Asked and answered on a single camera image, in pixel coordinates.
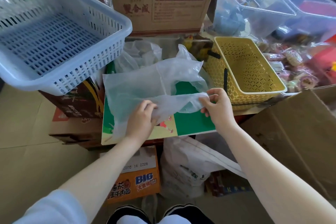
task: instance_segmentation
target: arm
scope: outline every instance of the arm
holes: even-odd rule
[[[143,101],[128,119],[126,137],[60,187],[77,198],[88,223],[96,216],[125,164],[151,134],[156,125],[156,120],[151,120],[154,108],[151,101]]]
[[[336,209],[316,190],[299,178],[235,122],[232,106],[223,89],[208,91],[211,103],[201,112],[211,116],[216,130],[223,136],[242,171],[246,174],[260,202],[275,223],[336,223]]]

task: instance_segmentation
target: yellow basket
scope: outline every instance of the yellow basket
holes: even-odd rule
[[[251,39],[217,36],[214,42],[212,51],[219,56],[209,56],[204,69],[218,88],[224,87],[224,69],[228,69],[227,94],[232,104],[262,103],[287,91]]]

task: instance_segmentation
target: floor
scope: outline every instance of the floor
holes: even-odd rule
[[[63,145],[48,136],[55,107],[38,92],[4,85],[0,93],[0,219],[9,224],[41,197],[58,188],[98,155],[77,145]],[[179,200],[159,197],[157,216]],[[216,224],[273,223],[253,192],[221,198],[200,197],[194,203]],[[121,205],[141,205],[141,199],[103,206],[94,224],[103,224]]]

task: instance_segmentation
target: hand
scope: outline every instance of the hand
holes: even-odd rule
[[[142,101],[128,118],[126,138],[136,140],[140,145],[150,136],[157,119],[151,119],[157,105],[150,100]]]
[[[201,109],[201,113],[205,113],[205,116],[211,116],[212,122],[216,126],[216,130],[228,126],[236,125],[235,118],[233,116],[232,105],[230,99],[224,89],[213,88],[207,91],[208,98],[199,98],[199,101],[204,106]]]

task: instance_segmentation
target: person's left hand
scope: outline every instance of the person's left hand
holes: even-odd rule
[[[129,116],[126,138],[136,140],[140,145],[150,136],[153,128],[157,125],[157,119],[151,119],[153,109],[157,105],[150,100],[142,101]]]

